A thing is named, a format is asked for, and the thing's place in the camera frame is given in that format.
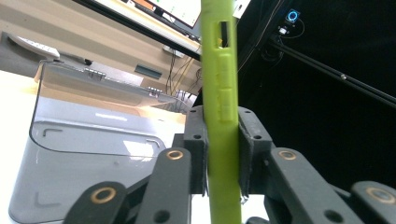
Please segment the metal rivet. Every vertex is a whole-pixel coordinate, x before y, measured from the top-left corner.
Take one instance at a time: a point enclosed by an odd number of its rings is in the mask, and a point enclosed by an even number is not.
[[[166,210],[158,211],[154,214],[155,223],[165,223],[169,220],[171,214]]]
[[[98,198],[98,195],[105,191],[108,191],[108,195],[103,199]],[[93,194],[91,195],[91,201],[93,203],[107,203],[107,202],[111,201],[115,196],[116,196],[115,189],[113,189],[111,187],[104,187],[101,189],[97,189],[96,191],[93,192]]]
[[[292,161],[297,158],[296,155],[290,151],[280,151],[279,156],[287,161]]]
[[[324,211],[324,216],[327,219],[329,219],[331,222],[334,222],[334,223],[343,223],[344,222],[343,217],[339,213],[337,213],[333,210]]]
[[[166,153],[166,156],[169,158],[169,160],[175,161],[183,157],[183,153],[179,150],[172,150],[168,153]]]
[[[383,189],[367,188],[366,192],[381,203],[396,203],[395,196]]]

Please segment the monitor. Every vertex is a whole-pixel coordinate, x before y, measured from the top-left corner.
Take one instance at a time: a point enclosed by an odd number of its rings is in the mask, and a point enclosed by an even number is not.
[[[146,0],[190,28],[194,27],[201,14],[201,0]]]

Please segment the black cable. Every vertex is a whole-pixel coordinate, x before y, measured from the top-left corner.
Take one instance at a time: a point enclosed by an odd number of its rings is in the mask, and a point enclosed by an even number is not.
[[[275,47],[276,49],[282,50],[283,52],[289,54],[290,56],[318,69],[319,71],[323,72],[326,75],[329,75],[330,77],[343,81],[348,86],[368,96],[373,97],[374,99],[380,101],[383,104],[389,105],[392,108],[396,108],[396,98],[393,96],[390,96],[382,91],[379,91],[361,81],[358,81],[353,77],[347,76],[344,73],[337,71],[324,63],[320,63],[314,59],[311,59],[308,56],[303,55],[302,53],[294,49],[290,49],[286,46],[282,46],[274,41],[271,43],[271,46]]]
[[[168,79],[166,79],[166,84],[165,84],[166,94],[168,94],[168,86],[169,86],[169,89],[172,94],[172,79],[171,78],[172,78],[172,70],[175,65],[175,58],[176,58],[176,51],[174,49],[172,49],[172,60],[171,60],[170,68],[169,68],[169,76],[168,76]]]
[[[271,15],[270,15],[270,18],[269,18],[268,22],[265,24],[265,27],[264,27],[264,29],[262,30],[262,34],[260,35],[259,41],[257,41],[257,43],[254,44],[254,47],[251,48],[250,53],[248,54],[248,56],[246,57],[246,59],[241,63],[241,65],[239,65],[238,72],[239,72],[239,70],[240,70],[242,67],[245,66],[245,63],[246,63],[247,61],[249,61],[249,58],[250,58],[250,56],[252,55],[254,49],[256,49],[256,48],[258,47],[259,43],[262,41],[262,37],[264,36],[265,31],[267,30],[267,28],[268,28],[268,26],[269,26],[269,24],[270,24],[272,18],[275,16],[276,11],[279,10],[279,8],[280,8],[280,6],[281,6],[281,4],[282,4],[283,2],[284,2],[284,0],[278,0],[278,2],[276,3],[276,6],[274,7],[274,10],[271,12]]]
[[[295,35],[295,36],[281,36],[281,38],[294,39],[294,38],[302,36],[304,34],[304,32],[305,32],[305,24],[304,24],[304,22],[301,19],[298,19],[298,21],[303,25],[303,30],[301,31],[301,33],[299,35]]]
[[[201,69],[201,68],[199,68],[199,69],[195,72],[195,77],[196,77],[195,82],[189,87],[189,89],[187,90],[187,92],[192,91],[192,89],[194,89],[194,87],[195,87],[196,85],[198,85],[199,80],[202,80],[202,69]]]
[[[172,81],[173,81],[173,78],[176,77],[176,75],[178,74],[178,72],[179,72],[183,67],[187,66],[187,65],[191,62],[191,60],[193,60],[193,58],[189,58],[189,60],[188,60],[187,62],[185,62],[181,67],[178,68],[177,72],[171,77],[171,80],[172,80]],[[180,75],[180,77],[178,78],[177,83],[180,81],[181,77],[182,77],[182,75]]]

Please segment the blue light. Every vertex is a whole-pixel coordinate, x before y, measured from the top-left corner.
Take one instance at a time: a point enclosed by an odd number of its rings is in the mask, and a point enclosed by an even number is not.
[[[288,21],[296,21],[298,18],[298,13],[296,11],[291,11],[288,14]]]

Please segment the green plastic stick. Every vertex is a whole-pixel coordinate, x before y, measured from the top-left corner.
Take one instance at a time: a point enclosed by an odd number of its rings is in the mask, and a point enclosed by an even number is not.
[[[204,113],[212,224],[240,224],[236,36],[232,0],[202,0]],[[221,26],[228,39],[222,39]]]

